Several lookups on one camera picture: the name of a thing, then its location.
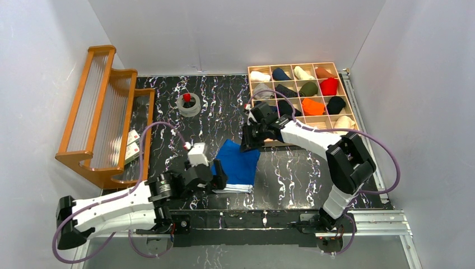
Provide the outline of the blue underwear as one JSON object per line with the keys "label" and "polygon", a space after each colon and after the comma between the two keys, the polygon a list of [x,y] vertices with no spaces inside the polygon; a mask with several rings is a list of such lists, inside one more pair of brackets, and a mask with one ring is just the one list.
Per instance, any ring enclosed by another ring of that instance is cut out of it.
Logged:
{"label": "blue underwear", "polygon": [[254,187],[259,150],[240,152],[240,145],[226,140],[218,151],[215,159],[221,162],[222,169],[228,179],[223,190],[215,193],[250,193]]}

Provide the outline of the orange underwear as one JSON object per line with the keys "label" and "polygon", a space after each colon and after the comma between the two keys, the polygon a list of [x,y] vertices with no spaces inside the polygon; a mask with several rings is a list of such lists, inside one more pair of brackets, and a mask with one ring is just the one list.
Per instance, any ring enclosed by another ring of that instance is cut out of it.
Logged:
{"label": "orange underwear", "polygon": [[325,105],[309,98],[304,98],[301,106],[305,116],[321,116],[325,112]]}

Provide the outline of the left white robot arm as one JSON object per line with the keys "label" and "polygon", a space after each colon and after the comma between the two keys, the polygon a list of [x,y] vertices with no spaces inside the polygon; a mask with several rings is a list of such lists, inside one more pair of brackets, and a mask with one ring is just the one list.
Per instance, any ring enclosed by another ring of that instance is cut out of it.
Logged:
{"label": "left white robot arm", "polygon": [[167,233],[180,223],[171,217],[169,203],[187,200],[196,194],[210,194],[226,187],[228,176],[221,162],[191,166],[182,173],[166,171],[156,178],[89,200],[65,196],[57,208],[59,233],[53,245],[59,250],[79,247],[98,235],[125,230],[141,234]]}

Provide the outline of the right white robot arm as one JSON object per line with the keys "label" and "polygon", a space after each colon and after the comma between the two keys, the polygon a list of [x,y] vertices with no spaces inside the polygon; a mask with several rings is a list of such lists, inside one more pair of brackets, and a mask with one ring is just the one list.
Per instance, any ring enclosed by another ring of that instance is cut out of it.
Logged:
{"label": "right white robot arm", "polygon": [[264,102],[244,108],[241,152],[259,149],[267,139],[292,144],[326,160],[332,189],[319,210],[317,223],[330,229],[344,215],[357,192],[376,170],[361,137],[356,132],[344,136],[308,126],[290,115],[279,116]]}

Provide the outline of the black rolled cloth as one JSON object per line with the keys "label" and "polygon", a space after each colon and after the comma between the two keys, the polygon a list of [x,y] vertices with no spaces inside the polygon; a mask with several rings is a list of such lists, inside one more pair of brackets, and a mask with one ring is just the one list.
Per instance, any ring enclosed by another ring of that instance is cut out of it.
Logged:
{"label": "black rolled cloth", "polygon": [[302,116],[302,112],[294,108],[294,106],[289,104],[286,100],[279,100],[277,104],[278,104],[278,111],[280,113],[280,116],[283,116],[283,115],[295,116],[295,117]]}
{"label": "black rolled cloth", "polygon": [[339,96],[333,96],[327,103],[327,111],[329,115],[339,114],[346,107],[346,101]]}

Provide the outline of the white rolled cloth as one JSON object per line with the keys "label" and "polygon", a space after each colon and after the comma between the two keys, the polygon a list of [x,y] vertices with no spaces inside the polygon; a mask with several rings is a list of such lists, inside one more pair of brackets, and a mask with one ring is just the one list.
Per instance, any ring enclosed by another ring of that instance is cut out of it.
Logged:
{"label": "white rolled cloth", "polygon": [[249,73],[250,82],[269,82],[271,75],[259,71],[251,71]]}

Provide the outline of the navy rolled cloth top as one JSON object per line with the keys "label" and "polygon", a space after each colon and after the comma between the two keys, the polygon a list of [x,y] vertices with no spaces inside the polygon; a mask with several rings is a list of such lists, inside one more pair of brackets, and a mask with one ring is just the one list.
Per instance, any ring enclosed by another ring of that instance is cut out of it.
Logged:
{"label": "navy rolled cloth top", "polygon": [[289,80],[292,80],[292,78],[290,76],[288,76],[286,74],[286,72],[283,69],[279,68],[279,67],[273,70],[272,78],[275,81],[289,81]]}

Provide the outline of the olive rolled cloth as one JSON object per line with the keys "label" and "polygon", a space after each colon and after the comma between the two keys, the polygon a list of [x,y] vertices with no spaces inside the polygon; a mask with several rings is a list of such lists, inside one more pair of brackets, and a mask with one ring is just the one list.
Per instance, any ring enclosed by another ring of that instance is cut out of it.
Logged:
{"label": "olive rolled cloth", "polygon": [[307,82],[302,85],[301,89],[299,90],[300,97],[311,97],[317,95],[319,92],[319,87],[315,82]]}

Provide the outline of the wooden compartment organizer box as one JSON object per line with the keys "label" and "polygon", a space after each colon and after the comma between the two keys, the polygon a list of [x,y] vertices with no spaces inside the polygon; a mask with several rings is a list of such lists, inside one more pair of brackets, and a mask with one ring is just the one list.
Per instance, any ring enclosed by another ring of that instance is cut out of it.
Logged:
{"label": "wooden compartment organizer box", "polygon": [[279,117],[317,129],[358,129],[350,97],[333,62],[271,64],[248,67],[251,106],[261,103]]}

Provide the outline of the cream rolled cloth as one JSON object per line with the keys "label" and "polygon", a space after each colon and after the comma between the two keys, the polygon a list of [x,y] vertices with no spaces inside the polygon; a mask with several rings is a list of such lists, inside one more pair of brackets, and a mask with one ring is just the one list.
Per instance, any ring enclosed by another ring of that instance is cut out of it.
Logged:
{"label": "cream rolled cloth", "polygon": [[304,69],[302,69],[300,66],[295,66],[293,69],[294,76],[298,80],[314,80],[315,77],[308,74]]}

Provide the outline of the white box red label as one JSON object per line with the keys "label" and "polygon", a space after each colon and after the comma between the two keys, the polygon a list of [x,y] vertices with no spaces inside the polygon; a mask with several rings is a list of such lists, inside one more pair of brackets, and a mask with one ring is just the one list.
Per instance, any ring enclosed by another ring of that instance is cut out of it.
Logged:
{"label": "white box red label", "polygon": [[130,130],[127,135],[127,146],[132,143],[137,143],[139,139],[140,139],[139,133],[135,129]]}

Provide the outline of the red rolled cloth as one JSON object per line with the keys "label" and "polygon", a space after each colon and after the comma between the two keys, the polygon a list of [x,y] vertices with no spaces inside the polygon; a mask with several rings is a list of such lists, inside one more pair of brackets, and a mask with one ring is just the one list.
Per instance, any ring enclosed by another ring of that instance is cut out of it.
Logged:
{"label": "red rolled cloth", "polygon": [[336,78],[330,77],[322,81],[320,84],[320,90],[323,96],[333,96],[337,95],[338,91],[338,80]]}

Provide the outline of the rust orange rolled cloth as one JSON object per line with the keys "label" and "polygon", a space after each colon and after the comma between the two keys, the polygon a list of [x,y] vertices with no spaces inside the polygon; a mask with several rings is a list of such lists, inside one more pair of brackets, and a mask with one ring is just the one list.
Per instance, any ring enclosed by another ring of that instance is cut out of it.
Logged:
{"label": "rust orange rolled cloth", "polygon": [[317,67],[315,69],[315,74],[317,76],[318,79],[328,79],[328,78],[337,78],[336,75],[332,74],[331,72],[327,71],[325,68],[323,67]]}

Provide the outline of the small red cap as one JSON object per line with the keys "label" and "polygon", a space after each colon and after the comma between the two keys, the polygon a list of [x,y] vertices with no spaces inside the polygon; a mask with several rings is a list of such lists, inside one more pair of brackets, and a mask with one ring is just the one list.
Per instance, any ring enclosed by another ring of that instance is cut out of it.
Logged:
{"label": "small red cap", "polygon": [[190,102],[190,101],[191,101],[191,98],[192,98],[192,97],[191,97],[191,94],[190,94],[190,93],[186,93],[186,94],[183,95],[183,100],[184,100],[185,103]]}

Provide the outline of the beige rolled cloth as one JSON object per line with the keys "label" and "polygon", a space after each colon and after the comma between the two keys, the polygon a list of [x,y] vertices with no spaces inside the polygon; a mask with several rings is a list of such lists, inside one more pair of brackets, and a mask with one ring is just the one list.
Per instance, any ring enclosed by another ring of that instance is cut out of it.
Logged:
{"label": "beige rolled cloth", "polygon": [[356,122],[349,116],[343,115],[339,117],[335,124],[334,129],[355,129]]}

